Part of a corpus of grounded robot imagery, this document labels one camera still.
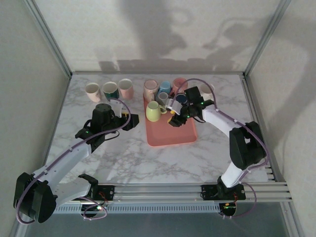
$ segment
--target white wall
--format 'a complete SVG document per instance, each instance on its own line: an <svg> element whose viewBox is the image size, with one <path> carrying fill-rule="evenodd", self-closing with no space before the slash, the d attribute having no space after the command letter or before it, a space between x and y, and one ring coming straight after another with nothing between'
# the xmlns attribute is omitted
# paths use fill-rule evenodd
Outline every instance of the white wall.
<svg viewBox="0 0 316 237"><path fill-rule="evenodd" d="M306 236L316 236L316 1L296 0L251 73L265 134Z"/></svg>
<svg viewBox="0 0 316 237"><path fill-rule="evenodd" d="M36 0L73 71L243 71L279 0Z"/></svg>
<svg viewBox="0 0 316 237"><path fill-rule="evenodd" d="M44 160L68 80L22 0L0 4L0 236L15 220L15 182Z"/></svg>

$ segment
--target white marble surface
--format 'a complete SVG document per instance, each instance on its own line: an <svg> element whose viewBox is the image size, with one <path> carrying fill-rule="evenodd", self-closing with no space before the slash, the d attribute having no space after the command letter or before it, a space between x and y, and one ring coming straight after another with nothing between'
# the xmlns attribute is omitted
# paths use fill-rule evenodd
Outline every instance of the white marble surface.
<svg viewBox="0 0 316 237"><path fill-rule="evenodd" d="M74 75L48 161L55 159L91 118L96 103L91 102L85 94L84 87L89 82L102 86L107 81L131 79L135 95L132 100L125 102L132 113L139 115L140 123L130 131L121 130L118 138L104 142L92 155L78 163L62 182L69 182L82 173L95 177L100 183L216 182L218 176L227 169L230 157L228 137L214 126L196 122L198 139L192 144L165 148L153 148L147 144L143 83L146 79L172 82L177 77L199 78L212 83L219 108L234 118L250 121L238 75ZM101 102L107 102L104 96ZM264 168L245 178L249 182L267 180Z"/></svg>

